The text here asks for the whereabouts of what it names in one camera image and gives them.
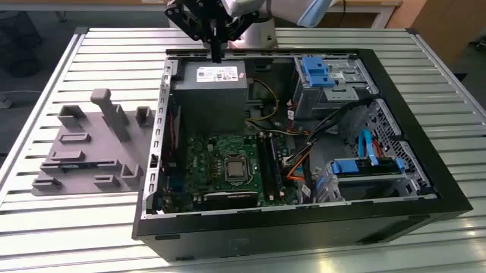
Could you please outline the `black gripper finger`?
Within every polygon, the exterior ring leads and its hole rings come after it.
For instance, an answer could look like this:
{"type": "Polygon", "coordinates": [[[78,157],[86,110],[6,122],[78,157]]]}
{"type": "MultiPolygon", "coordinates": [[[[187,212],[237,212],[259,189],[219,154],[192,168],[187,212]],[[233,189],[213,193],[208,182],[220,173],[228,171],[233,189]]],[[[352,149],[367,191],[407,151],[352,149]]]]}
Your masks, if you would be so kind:
{"type": "Polygon", "coordinates": [[[183,30],[193,41],[200,41],[203,46],[211,53],[211,60],[216,62],[216,37],[213,35],[213,27],[216,19],[183,20],[183,6],[177,1],[168,1],[164,14],[176,27],[183,30]]]}
{"type": "Polygon", "coordinates": [[[223,50],[228,41],[235,41],[252,24],[252,15],[243,15],[231,23],[224,19],[216,20],[216,63],[221,62],[224,57],[223,50]]]}

